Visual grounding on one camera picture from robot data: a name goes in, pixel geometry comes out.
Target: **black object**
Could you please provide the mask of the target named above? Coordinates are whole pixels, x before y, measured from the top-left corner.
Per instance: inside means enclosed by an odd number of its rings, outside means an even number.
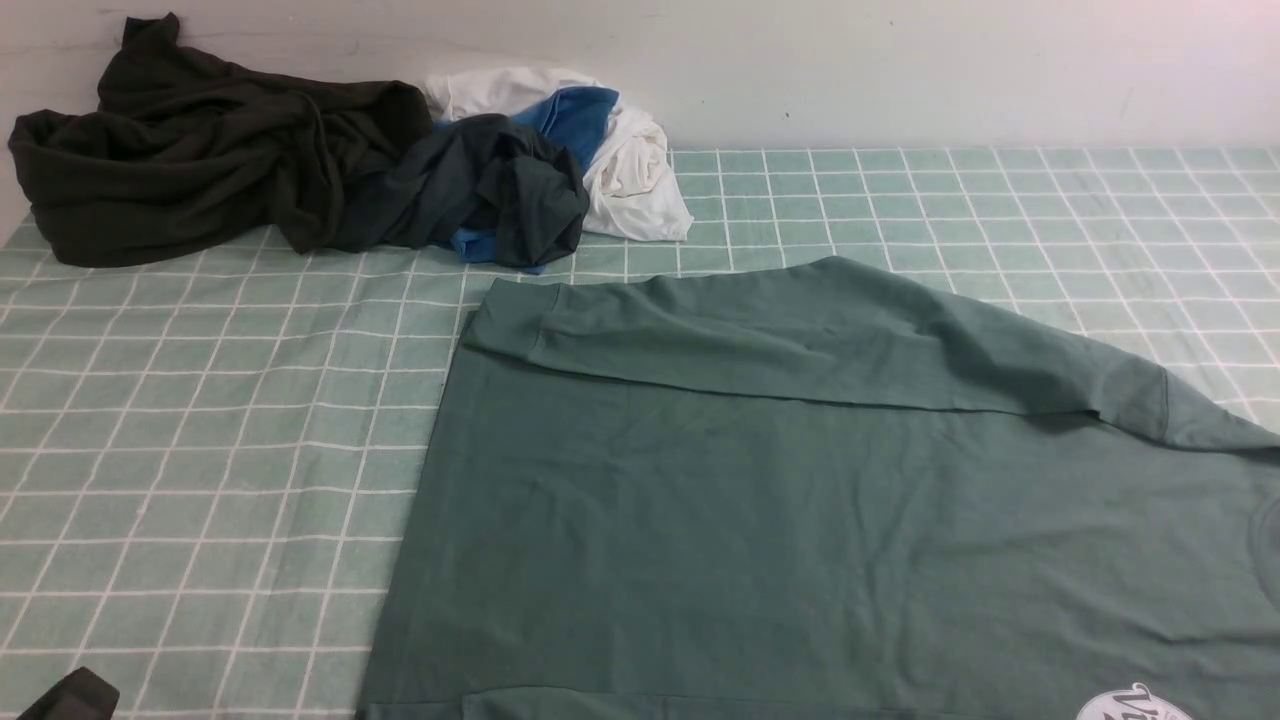
[[[260,73],[179,47],[179,22],[129,18],[99,110],[18,118],[9,149],[63,263],[187,255],[265,223],[298,252],[328,245],[366,154],[399,158],[431,128],[402,82]]]
[[[120,691],[81,667],[49,688],[18,720],[109,720]]]
[[[494,261],[544,265],[573,252],[590,201],[573,154],[506,115],[439,128],[394,163],[370,154],[348,187],[333,247],[448,245],[495,231]]]

